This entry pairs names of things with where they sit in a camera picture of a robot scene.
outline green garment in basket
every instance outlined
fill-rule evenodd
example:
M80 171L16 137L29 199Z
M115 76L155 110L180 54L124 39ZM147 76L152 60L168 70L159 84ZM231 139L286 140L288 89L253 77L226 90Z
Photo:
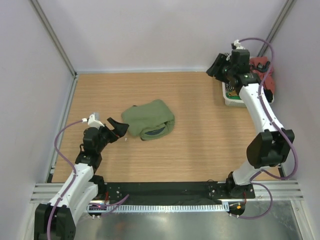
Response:
M125 110L121 117L129 124L128 131L142 140L159 139L174 129L175 116L160 99L141 106L132 106Z

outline wooden table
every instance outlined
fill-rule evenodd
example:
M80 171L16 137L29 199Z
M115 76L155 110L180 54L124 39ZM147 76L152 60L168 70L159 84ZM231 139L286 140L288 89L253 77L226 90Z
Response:
M92 112L99 112L103 123L109 117L121 122L124 110L155 99L174 113L173 132L151 141L127 134L126 141L108 144L96 172L106 182L223 181L246 160L256 136L252 119L246 108L226 106L221 83L204 72L82 74L67 123ZM64 133L61 152L72 162L87 127L79 123ZM71 171L59 157L52 181L64 182Z

